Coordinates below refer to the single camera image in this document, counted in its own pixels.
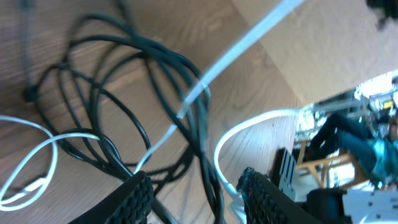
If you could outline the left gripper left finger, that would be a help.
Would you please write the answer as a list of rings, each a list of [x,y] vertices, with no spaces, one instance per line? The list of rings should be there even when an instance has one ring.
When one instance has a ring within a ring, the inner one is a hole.
[[[139,171],[70,224],[147,223],[153,198],[150,177]]]

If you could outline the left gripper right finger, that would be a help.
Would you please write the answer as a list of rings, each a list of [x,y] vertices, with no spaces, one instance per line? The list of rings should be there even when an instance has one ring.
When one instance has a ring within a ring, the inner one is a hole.
[[[241,174],[236,190],[243,198],[247,223],[320,223],[278,189],[267,175],[251,167]]]

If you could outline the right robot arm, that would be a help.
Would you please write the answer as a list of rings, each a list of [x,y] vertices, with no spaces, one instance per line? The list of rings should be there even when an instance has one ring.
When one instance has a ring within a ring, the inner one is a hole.
[[[397,191],[316,189],[307,211],[322,223],[397,224]]]

